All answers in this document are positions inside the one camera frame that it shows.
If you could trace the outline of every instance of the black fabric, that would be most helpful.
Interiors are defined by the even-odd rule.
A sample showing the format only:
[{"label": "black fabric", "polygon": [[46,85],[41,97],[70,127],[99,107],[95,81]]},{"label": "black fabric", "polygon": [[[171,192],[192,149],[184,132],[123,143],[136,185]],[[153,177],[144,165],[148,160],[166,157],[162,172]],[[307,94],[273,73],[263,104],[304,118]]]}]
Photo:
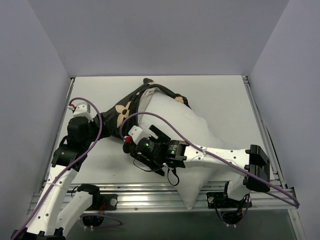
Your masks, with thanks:
[{"label": "black fabric", "polygon": [[[131,92],[129,95],[121,99],[114,105],[111,109],[109,109],[106,112],[101,113],[102,119],[104,121],[104,132],[108,132],[111,136],[114,136],[116,138],[120,138],[120,125],[131,114],[137,113],[139,108],[139,102],[143,95],[143,93],[151,88],[158,88],[160,91],[162,91],[167,96],[175,99],[176,101],[188,106],[188,100],[186,97],[174,93],[170,89],[166,88],[165,86],[162,86],[160,84],[155,83],[152,79],[144,78],[143,79],[143,85],[138,87],[136,90]],[[126,126],[123,128],[123,136],[127,136],[129,130],[134,126],[138,125],[138,116],[132,117],[127,122]]]}]

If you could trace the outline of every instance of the screw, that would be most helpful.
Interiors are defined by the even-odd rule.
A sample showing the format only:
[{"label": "screw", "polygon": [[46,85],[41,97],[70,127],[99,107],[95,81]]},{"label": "screw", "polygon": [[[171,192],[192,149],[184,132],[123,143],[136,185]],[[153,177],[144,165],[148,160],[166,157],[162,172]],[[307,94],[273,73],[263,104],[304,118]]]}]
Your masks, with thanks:
[{"label": "screw", "polygon": [[117,204],[117,199],[111,198],[111,200],[110,200],[110,205],[111,205],[111,206],[115,206],[116,204]]},{"label": "screw", "polygon": [[215,198],[213,196],[208,197],[208,203],[213,204],[214,203],[214,199]]}]

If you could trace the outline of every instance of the white pillow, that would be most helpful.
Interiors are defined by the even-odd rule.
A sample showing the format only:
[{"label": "white pillow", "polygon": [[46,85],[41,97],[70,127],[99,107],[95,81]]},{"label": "white pillow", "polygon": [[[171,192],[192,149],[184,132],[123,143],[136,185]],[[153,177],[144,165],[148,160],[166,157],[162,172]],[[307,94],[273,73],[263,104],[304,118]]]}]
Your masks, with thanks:
[{"label": "white pillow", "polygon": [[[208,128],[207,122],[197,116],[190,108],[173,98],[156,91],[146,109],[139,108],[139,112],[150,112],[160,115],[168,120],[183,136],[197,145],[205,147],[232,149],[228,143],[215,137]],[[172,140],[182,140],[166,123],[162,120],[150,116],[142,115],[139,119],[139,126],[142,129],[148,129],[155,125],[158,129],[168,135]],[[177,175],[180,178],[179,185],[175,186],[184,205],[191,210],[194,206],[201,188],[212,178],[217,171],[215,168],[192,167],[177,168]],[[172,184],[176,183],[176,177],[169,173]]]}]

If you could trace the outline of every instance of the white fabric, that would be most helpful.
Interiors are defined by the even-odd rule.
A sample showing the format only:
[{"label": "white fabric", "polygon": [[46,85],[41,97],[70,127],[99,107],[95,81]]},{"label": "white fabric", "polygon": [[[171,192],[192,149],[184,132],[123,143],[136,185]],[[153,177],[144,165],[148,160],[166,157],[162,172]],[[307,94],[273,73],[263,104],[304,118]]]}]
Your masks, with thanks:
[{"label": "white fabric", "polygon": [[[160,115],[168,120],[183,136],[197,145],[221,149],[229,149],[231,147],[215,137],[210,132],[207,122],[197,116],[193,110],[159,91],[154,93],[146,109],[139,109],[139,112],[143,112],[144,110]],[[148,129],[150,125],[155,125],[171,139],[181,140],[181,138],[160,119],[150,115],[143,115],[140,119],[139,126],[142,129]],[[204,167],[177,168],[180,183],[178,186],[175,186],[175,189],[178,191],[187,209],[192,209],[201,188],[212,178],[216,171],[217,169]],[[169,173],[169,178],[173,184],[176,183],[176,178],[172,173]]]}]

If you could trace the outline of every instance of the dark gray floor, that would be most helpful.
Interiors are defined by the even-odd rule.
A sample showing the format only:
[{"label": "dark gray floor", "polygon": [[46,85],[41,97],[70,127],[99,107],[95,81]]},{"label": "dark gray floor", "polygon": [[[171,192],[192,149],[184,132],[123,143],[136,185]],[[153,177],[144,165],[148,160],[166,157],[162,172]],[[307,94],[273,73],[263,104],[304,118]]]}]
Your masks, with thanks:
[{"label": "dark gray floor", "polygon": [[68,240],[295,240],[286,210],[250,211],[237,228],[225,227],[215,212],[113,214],[116,228],[84,231],[78,224]]}]

